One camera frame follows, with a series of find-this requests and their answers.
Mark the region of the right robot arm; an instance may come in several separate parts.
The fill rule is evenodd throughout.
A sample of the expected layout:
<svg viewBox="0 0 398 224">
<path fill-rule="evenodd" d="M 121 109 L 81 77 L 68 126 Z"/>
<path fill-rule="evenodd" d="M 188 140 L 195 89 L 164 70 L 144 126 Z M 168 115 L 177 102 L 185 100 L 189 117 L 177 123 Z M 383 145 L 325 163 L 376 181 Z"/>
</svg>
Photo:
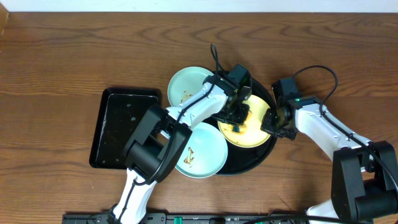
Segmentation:
<svg viewBox="0 0 398 224">
<path fill-rule="evenodd" d="M 397 158 L 387 141 L 358 135 L 314 96 L 281 96 L 261 129 L 278 138 L 307 135 L 333 163 L 331 199 L 307 210 L 310 216 L 371 221 L 397 213 Z"/>
</svg>

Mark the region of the yellow plate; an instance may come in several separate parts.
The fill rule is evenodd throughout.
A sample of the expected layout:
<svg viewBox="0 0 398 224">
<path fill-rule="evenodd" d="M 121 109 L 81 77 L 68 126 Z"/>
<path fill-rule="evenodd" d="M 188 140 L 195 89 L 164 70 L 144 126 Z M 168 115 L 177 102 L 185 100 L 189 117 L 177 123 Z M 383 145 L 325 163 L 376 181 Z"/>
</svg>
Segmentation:
<svg viewBox="0 0 398 224">
<path fill-rule="evenodd" d="M 243 101 L 249 105 L 249 113 L 243 125 L 239 125 L 239 131 L 233 131 L 231 124 L 218 122 L 218 128 L 231 144 L 243 148 L 252 148 L 265 143 L 270 134 L 261 130 L 262 119 L 271 107 L 260 97 L 251 95 L 248 100 Z"/>
</svg>

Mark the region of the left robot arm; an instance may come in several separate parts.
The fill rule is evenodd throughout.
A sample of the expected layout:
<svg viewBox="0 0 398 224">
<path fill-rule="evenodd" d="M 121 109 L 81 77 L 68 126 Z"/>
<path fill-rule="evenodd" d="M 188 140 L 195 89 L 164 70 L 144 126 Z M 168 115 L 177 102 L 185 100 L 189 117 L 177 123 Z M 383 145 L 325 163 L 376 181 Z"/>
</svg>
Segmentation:
<svg viewBox="0 0 398 224">
<path fill-rule="evenodd" d="M 139 223 L 146 214 L 149 197 L 177 165 L 193 129 L 210 116 L 227 123 L 243 124 L 251 96 L 249 74 L 205 78 L 201 90 L 177 106 L 151 106 L 127 141 L 127 180 L 110 223 Z"/>
</svg>

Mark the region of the green and yellow sponge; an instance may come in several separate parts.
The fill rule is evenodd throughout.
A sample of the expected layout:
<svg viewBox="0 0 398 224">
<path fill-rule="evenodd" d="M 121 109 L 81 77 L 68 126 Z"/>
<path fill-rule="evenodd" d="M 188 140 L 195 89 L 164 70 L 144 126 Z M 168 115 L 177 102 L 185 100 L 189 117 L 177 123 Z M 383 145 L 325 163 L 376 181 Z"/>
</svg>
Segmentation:
<svg viewBox="0 0 398 224">
<path fill-rule="evenodd" d="M 240 132 L 241 132 L 240 125 L 234 124 L 234 125 L 232 126 L 232 131 L 235 132 L 235 133 L 240 133 Z"/>
</svg>

